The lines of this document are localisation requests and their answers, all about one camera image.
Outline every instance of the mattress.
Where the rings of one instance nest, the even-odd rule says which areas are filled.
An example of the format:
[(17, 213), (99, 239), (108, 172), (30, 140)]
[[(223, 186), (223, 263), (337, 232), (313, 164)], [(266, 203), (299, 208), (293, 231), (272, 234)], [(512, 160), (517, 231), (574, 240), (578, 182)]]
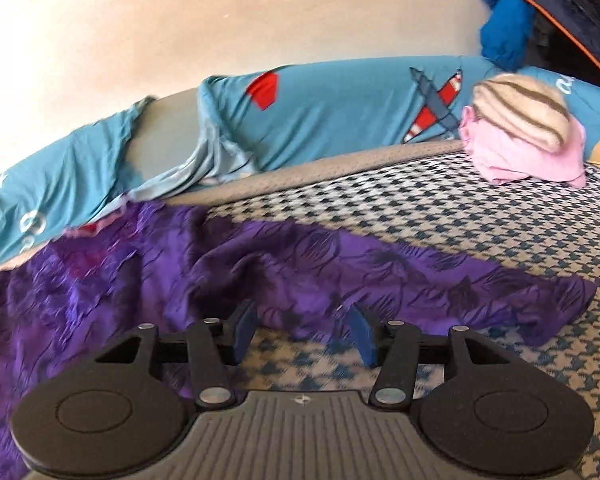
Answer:
[[(523, 344), (513, 328), (486, 334), (587, 400), (596, 424), (581, 473), (600, 479), (600, 170), (587, 167), (583, 189), (535, 179), (496, 187), (481, 179), (463, 153), (454, 153), (273, 192), (264, 183), (262, 190), (251, 189), (250, 198), (215, 206), (212, 213), (239, 221), (319, 222), (495, 258), (533, 274), (576, 272), (595, 280), (598, 291), (587, 312), (540, 348)], [(196, 194), (189, 199), (195, 203)], [(375, 377), (347, 342), (295, 342), (260, 330), (234, 380), (249, 388), (356, 388), (368, 394)], [(420, 367), (417, 395), (442, 379), (441, 368)]]

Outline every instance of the metal rivet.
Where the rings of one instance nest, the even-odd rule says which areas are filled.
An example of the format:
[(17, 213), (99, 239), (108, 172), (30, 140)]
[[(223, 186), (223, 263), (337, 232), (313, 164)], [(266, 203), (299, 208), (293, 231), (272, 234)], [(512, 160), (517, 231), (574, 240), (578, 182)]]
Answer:
[(294, 397), (294, 402), (296, 404), (301, 404), (302, 406), (304, 406), (305, 404), (308, 404), (309, 402), (311, 402), (311, 397), (309, 397), (308, 395), (298, 395), (297, 397)]
[(376, 400), (382, 404), (400, 404), (407, 394), (400, 388), (382, 388), (376, 391)]
[(222, 386), (213, 386), (202, 390), (198, 398), (205, 404), (222, 404), (231, 399), (231, 392)]

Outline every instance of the folded clothing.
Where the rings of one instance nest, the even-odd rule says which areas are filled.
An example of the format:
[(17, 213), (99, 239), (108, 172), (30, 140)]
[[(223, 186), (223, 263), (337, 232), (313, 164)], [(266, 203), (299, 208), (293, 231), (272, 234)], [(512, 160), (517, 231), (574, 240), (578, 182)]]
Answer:
[(539, 79), (499, 74), (474, 87), (474, 111), (510, 136), (558, 152), (568, 142), (569, 112), (560, 91)]
[(600, 168), (600, 87), (534, 66), (518, 73), (540, 79), (563, 94), (570, 113), (587, 132), (584, 160)]
[(535, 176), (584, 187), (582, 150), (585, 132), (574, 117), (571, 117), (570, 123), (572, 135), (569, 142), (560, 152), (549, 153), (479, 119), (474, 109), (467, 106), (462, 111), (460, 137), (476, 169), (492, 184)]

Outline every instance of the beige knit hat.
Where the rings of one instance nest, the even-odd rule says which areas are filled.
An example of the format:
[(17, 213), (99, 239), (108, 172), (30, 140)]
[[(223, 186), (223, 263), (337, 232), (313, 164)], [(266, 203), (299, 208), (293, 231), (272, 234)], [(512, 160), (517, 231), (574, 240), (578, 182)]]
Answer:
[(477, 116), (510, 136), (558, 152), (570, 136), (569, 111), (557, 88), (526, 75), (500, 74), (474, 86)]

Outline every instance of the purple floral cloth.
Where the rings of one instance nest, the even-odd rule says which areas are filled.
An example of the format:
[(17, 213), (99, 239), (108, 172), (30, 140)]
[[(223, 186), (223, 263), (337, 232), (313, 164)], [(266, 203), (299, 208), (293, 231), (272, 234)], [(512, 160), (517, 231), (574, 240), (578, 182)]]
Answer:
[(360, 302), (426, 333), (515, 324), (526, 343), (540, 345), (595, 290), (575, 275), (540, 278), (316, 224), (132, 204), (94, 237), (63, 237), (0, 273), (0, 480), (26, 473), (9, 432), (18, 400), (141, 322), (183, 330), (251, 299), (264, 326), (326, 340), (344, 334), (342, 317)]

